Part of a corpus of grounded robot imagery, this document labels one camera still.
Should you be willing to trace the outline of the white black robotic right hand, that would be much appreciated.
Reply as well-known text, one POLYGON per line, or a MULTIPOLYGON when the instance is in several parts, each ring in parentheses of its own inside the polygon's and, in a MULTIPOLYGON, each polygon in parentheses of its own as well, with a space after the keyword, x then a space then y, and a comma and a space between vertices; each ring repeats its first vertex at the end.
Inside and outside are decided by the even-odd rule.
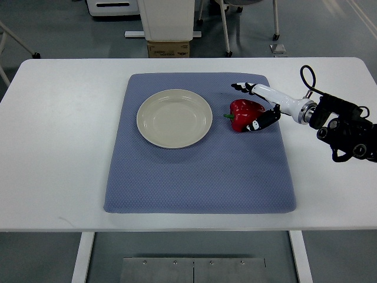
POLYGON ((291 98, 289 95, 274 90, 263 84, 233 83, 231 86, 242 93, 257 95, 266 100, 273 108, 242 126, 242 131, 263 130, 277 122, 281 114, 291 116, 298 124, 308 124, 317 104, 307 97, 291 98))

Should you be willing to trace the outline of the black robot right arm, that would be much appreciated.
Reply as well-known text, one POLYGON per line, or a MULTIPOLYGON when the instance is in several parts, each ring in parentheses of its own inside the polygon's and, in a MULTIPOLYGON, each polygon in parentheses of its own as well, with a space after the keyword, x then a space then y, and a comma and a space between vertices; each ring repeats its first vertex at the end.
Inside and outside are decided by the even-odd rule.
POLYGON ((301 67, 300 76, 308 88, 307 98, 320 95, 317 105, 304 112, 303 121, 330 146, 332 160, 341 163, 354 157, 376 162, 376 124, 368 120, 369 109, 317 90, 315 73, 308 65, 301 67))

